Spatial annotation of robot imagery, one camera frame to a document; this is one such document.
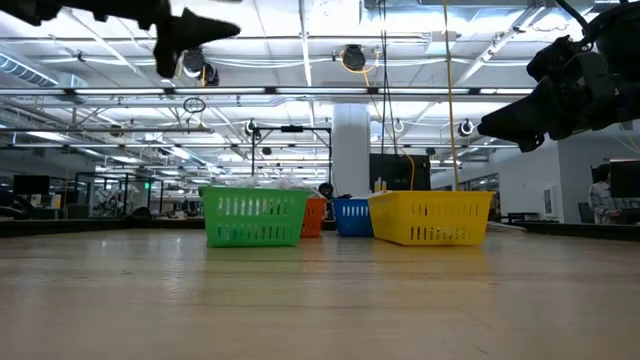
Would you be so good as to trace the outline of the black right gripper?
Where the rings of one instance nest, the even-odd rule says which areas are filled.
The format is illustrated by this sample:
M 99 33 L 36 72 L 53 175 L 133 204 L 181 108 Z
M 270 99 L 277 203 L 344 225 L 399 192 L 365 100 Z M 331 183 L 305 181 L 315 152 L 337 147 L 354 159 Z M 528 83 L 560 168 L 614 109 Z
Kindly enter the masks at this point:
M 558 79 L 545 76 L 529 95 L 483 116 L 476 129 L 527 153 L 547 133 L 562 140 L 633 120 L 640 120 L 640 80 L 613 73 L 604 56 L 586 51 L 576 53 Z

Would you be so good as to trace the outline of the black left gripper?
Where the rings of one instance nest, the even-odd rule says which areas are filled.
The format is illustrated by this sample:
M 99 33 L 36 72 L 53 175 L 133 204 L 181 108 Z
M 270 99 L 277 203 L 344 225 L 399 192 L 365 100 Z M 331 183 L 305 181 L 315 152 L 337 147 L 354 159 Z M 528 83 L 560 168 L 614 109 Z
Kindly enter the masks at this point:
M 33 26 L 56 18 L 65 8 L 89 11 L 95 20 L 102 22 L 109 16 L 134 20 L 142 29 L 162 23 L 172 15 L 169 0 L 0 0 L 0 11 Z M 156 71 L 163 78 L 172 78 L 179 57 L 177 51 L 231 38 L 240 31 L 234 23 L 203 17 L 184 8 L 180 16 L 171 17 L 169 28 L 156 28 L 153 50 Z

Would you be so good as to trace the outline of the person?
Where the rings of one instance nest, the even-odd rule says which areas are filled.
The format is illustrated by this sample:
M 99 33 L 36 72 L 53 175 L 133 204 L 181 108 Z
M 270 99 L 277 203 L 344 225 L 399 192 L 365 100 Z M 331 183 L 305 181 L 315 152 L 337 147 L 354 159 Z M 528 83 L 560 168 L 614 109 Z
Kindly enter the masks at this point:
M 622 215 L 611 195 L 610 166 L 602 164 L 595 169 L 594 182 L 589 188 L 588 204 L 596 224 L 618 224 Z
M 326 199 L 326 210 L 325 210 L 324 219 L 327 221 L 333 221 L 334 220 L 333 206 L 332 206 L 332 199 L 334 196 L 333 186 L 328 182 L 321 183 L 318 186 L 318 192 Z

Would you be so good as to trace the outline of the black desk monitor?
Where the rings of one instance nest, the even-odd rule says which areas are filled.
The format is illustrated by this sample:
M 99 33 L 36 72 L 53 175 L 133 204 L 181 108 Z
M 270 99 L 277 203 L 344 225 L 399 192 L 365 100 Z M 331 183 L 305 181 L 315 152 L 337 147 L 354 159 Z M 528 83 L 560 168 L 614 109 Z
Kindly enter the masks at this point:
M 14 175 L 13 192 L 19 195 L 44 195 L 50 190 L 50 177 L 47 175 Z
M 612 161 L 610 174 L 614 198 L 640 198 L 640 160 Z

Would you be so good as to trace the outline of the yellow plastic basket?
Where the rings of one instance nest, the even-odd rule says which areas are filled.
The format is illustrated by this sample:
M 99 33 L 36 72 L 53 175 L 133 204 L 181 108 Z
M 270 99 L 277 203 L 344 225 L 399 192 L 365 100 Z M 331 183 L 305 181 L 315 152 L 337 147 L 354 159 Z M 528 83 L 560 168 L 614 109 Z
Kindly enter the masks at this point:
M 485 238 L 493 194 L 391 191 L 368 199 L 374 237 L 405 246 L 476 246 Z

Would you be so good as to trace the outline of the white room pillar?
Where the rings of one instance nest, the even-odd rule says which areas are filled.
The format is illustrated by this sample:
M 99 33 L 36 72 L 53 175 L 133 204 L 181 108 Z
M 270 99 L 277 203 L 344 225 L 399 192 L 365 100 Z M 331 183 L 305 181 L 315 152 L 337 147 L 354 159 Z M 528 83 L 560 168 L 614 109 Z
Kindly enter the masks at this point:
M 332 163 L 338 194 L 369 194 L 370 116 L 365 103 L 333 106 Z

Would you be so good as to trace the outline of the green plastic basket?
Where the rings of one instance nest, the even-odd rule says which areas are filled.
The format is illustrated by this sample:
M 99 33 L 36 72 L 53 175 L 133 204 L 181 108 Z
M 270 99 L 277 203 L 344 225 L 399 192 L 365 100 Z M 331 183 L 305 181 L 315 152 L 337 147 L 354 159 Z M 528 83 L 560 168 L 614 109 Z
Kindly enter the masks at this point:
M 306 191 L 214 186 L 199 191 L 209 248 L 285 247 L 299 242 Z

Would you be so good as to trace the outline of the blue plastic basket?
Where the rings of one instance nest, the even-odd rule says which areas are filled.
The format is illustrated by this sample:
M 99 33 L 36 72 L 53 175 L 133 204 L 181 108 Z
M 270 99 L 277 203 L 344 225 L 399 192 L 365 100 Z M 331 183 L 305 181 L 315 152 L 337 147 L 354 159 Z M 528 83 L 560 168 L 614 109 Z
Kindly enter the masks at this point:
M 372 237 L 367 199 L 334 199 L 332 201 L 336 229 L 341 237 Z

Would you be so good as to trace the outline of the orange plastic basket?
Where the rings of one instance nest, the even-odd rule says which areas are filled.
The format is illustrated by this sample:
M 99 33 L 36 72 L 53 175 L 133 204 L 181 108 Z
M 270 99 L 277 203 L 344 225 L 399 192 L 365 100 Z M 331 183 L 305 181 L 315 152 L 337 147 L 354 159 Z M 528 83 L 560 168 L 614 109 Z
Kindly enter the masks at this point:
M 322 198 L 308 198 L 306 202 L 301 238 L 316 238 L 321 236 L 326 212 L 327 200 Z

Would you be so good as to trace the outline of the black wall screen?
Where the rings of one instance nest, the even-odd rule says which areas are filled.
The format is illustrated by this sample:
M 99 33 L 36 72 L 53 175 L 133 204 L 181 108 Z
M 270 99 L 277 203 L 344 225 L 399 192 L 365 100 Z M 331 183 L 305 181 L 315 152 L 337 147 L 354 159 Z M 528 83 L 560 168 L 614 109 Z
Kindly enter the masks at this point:
M 427 155 L 370 154 L 369 188 L 380 177 L 387 182 L 388 190 L 429 191 L 431 189 L 431 164 Z

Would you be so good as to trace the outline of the black background station frame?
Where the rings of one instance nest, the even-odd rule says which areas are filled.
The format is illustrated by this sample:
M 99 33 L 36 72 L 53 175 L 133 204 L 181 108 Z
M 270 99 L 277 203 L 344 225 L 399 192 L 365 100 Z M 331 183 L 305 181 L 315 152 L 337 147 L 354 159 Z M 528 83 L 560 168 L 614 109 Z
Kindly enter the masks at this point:
M 272 180 L 295 176 L 311 186 L 333 182 L 332 130 L 304 125 L 258 125 L 250 137 L 250 175 Z

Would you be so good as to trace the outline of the black table frame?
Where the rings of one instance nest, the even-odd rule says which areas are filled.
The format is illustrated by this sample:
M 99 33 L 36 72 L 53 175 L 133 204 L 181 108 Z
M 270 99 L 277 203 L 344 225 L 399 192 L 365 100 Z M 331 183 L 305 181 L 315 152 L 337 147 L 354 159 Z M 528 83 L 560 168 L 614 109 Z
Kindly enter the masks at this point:
M 203 219 L 149 221 L 137 221 L 129 219 L 0 219 L 0 238 L 50 235 L 60 233 L 127 230 L 136 228 L 203 230 L 204 227 L 205 223 Z M 640 242 L 640 226 L 637 225 L 560 224 L 551 222 L 517 222 L 512 225 L 490 222 L 487 231 L 515 231 L 542 235 Z

